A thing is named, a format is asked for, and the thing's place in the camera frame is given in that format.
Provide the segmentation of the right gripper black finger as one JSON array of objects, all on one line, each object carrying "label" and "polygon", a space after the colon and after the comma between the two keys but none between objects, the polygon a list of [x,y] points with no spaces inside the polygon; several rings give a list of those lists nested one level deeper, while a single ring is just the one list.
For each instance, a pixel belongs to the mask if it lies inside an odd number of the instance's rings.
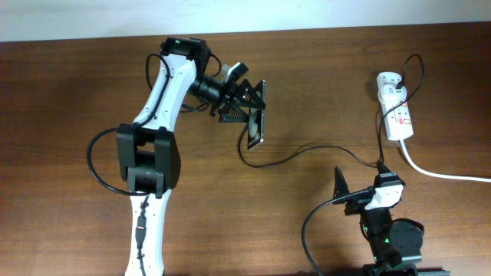
[{"label": "right gripper black finger", "polygon": [[384,165],[384,163],[381,160],[377,161],[376,167],[379,175],[391,173],[391,171]]},{"label": "right gripper black finger", "polygon": [[333,199],[335,199],[334,204],[344,204],[347,199],[345,196],[349,195],[350,191],[348,188],[348,184],[344,178],[344,175],[339,167],[334,168],[334,191],[333,191]]}]

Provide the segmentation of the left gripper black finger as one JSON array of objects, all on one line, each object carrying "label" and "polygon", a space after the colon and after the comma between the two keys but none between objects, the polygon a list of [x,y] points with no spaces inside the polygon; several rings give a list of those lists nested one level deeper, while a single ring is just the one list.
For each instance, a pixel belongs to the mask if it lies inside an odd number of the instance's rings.
[{"label": "left gripper black finger", "polygon": [[243,79],[242,82],[236,88],[234,94],[235,104],[240,107],[249,107],[254,109],[265,109],[265,102],[256,93],[252,85],[247,79]]},{"label": "left gripper black finger", "polygon": [[248,123],[249,115],[237,105],[227,105],[219,110],[220,123]]}]

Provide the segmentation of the black smartphone with white circles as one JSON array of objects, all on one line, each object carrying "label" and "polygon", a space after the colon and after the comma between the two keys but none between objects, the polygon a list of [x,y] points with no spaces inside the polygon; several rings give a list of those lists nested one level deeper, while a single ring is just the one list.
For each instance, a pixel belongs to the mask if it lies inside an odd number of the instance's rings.
[{"label": "black smartphone with white circles", "polygon": [[[265,80],[261,80],[255,87],[254,91],[265,102],[266,83]],[[250,108],[249,109],[249,122],[248,122],[248,134],[247,134],[247,149],[253,149],[259,144],[264,142],[264,110]]]}]

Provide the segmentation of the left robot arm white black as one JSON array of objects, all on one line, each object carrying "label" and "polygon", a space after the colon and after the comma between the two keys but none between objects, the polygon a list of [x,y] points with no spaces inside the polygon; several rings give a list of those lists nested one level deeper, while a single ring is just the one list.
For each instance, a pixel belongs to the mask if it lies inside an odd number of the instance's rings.
[{"label": "left robot arm white black", "polygon": [[249,147],[263,142],[266,82],[252,86],[237,63],[221,70],[223,79],[206,74],[212,52],[197,38],[167,38],[157,57],[160,71],[144,108],[131,125],[117,131],[122,180],[132,207],[132,240],[127,275],[162,275],[166,206],[178,183],[181,158],[174,128],[187,94],[212,105],[221,123],[247,123]]}]

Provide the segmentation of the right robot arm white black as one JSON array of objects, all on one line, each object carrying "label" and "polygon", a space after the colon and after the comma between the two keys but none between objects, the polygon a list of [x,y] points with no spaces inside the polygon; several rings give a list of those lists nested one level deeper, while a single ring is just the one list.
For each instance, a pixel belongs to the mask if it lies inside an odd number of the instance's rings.
[{"label": "right robot arm white black", "polygon": [[377,170],[372,186],[350,192],[342,171],[335,168],[334,203],[344,205],[346,216],[360,216],[362,233],[374,256],[373,264],[362,267],[363,275],[416,275],[424,226],[408,218],[392,218],[390,210],[401,201],[405,182],[381,163]]}]

